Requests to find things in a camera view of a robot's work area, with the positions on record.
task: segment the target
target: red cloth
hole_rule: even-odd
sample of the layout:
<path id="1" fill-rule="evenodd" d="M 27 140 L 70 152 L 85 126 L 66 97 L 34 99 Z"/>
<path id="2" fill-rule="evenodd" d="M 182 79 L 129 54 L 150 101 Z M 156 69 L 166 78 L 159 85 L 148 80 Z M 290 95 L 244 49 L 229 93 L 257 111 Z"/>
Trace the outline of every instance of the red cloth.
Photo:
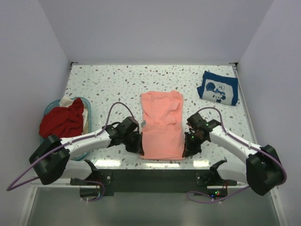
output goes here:
<path id="1" fill-rule="evenodd" d="M 46 114 L 40 124 L 39 134 L 47 138 L 57 135 L 59 138 L 75 137 L 83 131 L 84 105 L 77 98 L 69 107 L 55 107 Z"/>

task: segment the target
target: clothing pile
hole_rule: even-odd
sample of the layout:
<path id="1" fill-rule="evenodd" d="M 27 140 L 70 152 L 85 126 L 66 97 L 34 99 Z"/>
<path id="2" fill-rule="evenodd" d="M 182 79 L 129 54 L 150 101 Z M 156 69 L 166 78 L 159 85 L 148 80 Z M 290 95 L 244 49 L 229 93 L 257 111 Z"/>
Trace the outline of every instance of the clothing pile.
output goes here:
<path id="1" fill-rule="evenodd" d="M 50 135 L 75 137 L 88 133 L 88 110 L 80 98 L 73 101 L 63 97 L 59 105 L 46 114 L 40 124 L 39 134 L 43 138 Z"/>

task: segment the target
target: pink t-shirt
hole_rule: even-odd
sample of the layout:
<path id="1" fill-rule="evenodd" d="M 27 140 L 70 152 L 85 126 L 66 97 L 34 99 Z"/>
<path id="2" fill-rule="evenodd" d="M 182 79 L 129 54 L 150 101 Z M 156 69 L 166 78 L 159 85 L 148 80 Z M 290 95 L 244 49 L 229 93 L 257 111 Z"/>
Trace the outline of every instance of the pink t-shirt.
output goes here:
<path id="1" fill-rule="evenodd" d="M 177 91 L 141 94 L 143 119 L 143 159 L 181 160 L 183 96 Z"/>

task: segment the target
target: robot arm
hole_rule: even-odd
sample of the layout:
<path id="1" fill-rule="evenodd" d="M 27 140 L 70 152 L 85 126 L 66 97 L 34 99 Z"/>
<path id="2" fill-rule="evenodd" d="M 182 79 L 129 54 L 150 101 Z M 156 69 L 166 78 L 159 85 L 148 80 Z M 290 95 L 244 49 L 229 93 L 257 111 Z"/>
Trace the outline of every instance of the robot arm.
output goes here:
<path id="1" fill-rule="evenodd" d="M 186 140 L 196 139 L 193 146 L 207 140 L 224 147 L 242 161 L 242 164 L 236 165 L 231 165 L 226 160 L 220 161 L 220 164 L 210 168 L 214 177 L 246 183 L 259 195 L 265 195 L 273 187 L 285 182 L 280 159 L 270 145 L 261 147 L 246 141 L 216 120 L 207 122 L 199 113 L 192 115 L 187 121 L 193 132 L 185 133 L 185 136 Z M 191 149 L 191 145 L 187 147 L 187 153 L 193 154 L 189 148 Z"/>
<path id="2" fill-rule="evenodd" d="M 266 194 L 270 189 L 284 181 L 281 168 L 267 156 L 256 151 L 258 149 L 265 152 L 280 164 L 273 147 L 269 145 L 261 147 L 252 144 L 228 131 L 216 120 L 207 122 L 199 113 L 192 115 L 187 121 L 191 131 L 185 133 L 183 157 L 199 153 L 201 144 L 207 140 L 224 147 L 242 161 L 241 164 L 236 165 L 231 165 L 226 160 L 219 161 L 210 168 L 211 175 L 209 177 L 247 183 L 259 195 Z M 137 127 L 137 121 L 132 117 L 127 117 L 121 123 L 108 125 L 103 132 L 97 130 L 89 134 L 62 138 L 61 140 L 56 136 L 50 136 L 35 151 L 29 161 L 33 164 L 45 153 L 65 144 L 63 148 L 33 167 L 42 184 L 51 184 L 59 178 L 93 180 L 97 174 L 97 169 L 91 162 L 70 161 L 69 159 L 94 149 L 120 144 L 125 144 L 128 152 L 144 155 L 141 143 L 143 134 L 135 131 Z"/>

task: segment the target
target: cartoon print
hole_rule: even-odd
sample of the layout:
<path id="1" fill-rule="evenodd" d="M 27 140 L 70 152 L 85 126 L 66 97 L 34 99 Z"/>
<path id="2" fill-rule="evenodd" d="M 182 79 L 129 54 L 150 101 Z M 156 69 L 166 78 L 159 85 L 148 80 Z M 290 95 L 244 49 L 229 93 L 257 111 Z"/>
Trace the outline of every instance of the cartoon print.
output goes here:
<path id="1" fill-rule="evenodd" d="M 222 100 L 226 99 L 226 94 L 224 92 L 225 90 L 225 86 L 221 85 L 221 84 L 217 84 L 217 88 L 215 87 L 215 85 L 210 82 L 206 85 L 206 91 L 212 91 L 214 92 L 212 97 L 215 97 L 216 102 L 220 103 Z"/>

